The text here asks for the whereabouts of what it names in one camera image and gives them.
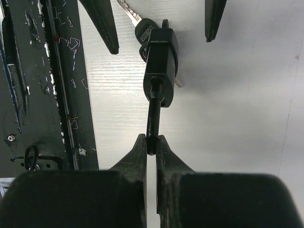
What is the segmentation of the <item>black padlock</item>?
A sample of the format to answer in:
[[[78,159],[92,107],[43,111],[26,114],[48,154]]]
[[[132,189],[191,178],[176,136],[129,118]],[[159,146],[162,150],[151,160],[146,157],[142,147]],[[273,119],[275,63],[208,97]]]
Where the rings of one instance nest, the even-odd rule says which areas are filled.
[[[149,101],[147,154],[154,155],[159,135],[161,108],[169,107],[173,101],[175,78],[178,72],[179,45],[168,19],[162,21],[161,28],[151,30],[146,50],[143,90]]]

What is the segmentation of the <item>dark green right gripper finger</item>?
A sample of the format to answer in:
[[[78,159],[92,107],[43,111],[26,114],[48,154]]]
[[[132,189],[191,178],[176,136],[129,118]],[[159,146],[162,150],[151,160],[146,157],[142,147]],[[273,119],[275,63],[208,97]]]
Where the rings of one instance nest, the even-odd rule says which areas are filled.
[[[119,42],[110,0],[80,0],[111,54],[119,53]]]
[[[212,42],[217,35],[227,0],[205,0],[205,37]]]

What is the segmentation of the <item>keys of black padlock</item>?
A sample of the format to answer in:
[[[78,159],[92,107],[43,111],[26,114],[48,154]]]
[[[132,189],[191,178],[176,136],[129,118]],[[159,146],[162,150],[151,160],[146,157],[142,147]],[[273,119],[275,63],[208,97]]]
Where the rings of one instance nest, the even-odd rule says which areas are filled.
[[[118,4],[122,7],[122,9],[125,11],[125,13],[128,15],[128,17],[131,19],[132,24],[135,27],[134,34],[137,39],[137,41],[141,44],[141,47],[139,49],[139,54],[144,62],[147,61],[147,43],[149,40],[149,36],[152,29],[159,29],[160,27],[154,22],[152,19],[149,18],[141,18],[139,14],[137,14],[134,10],[130,8],[130,6],[126,3],[125,0],[117,0]],[[172,32],[174,32],[173,29],[169,26],[169,21],[167,19],[164,19],[162,22],[161,29],[170,29]],[[170,41],[172,44],[173,54],[174,54],[174,63],[175,63],[175,79],[174,82],[178,87],[182,87],[182,83],[176,79],[176,74],[178,72],[178,57],[179,57],[179,45],[176,38],[176,35],[172,35],[172,41]]]

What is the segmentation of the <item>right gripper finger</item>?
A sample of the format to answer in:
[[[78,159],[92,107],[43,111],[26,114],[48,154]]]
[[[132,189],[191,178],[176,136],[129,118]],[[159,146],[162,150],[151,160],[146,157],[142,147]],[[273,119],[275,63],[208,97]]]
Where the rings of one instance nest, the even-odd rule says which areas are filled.
[[[28,171],[10,185],[0,205],[3,228],[144,228],[147,140],[112,168]]]
[[[254,173],[195,172],[158,137],[157,213],[162,228],[299,228],[285,184]]]

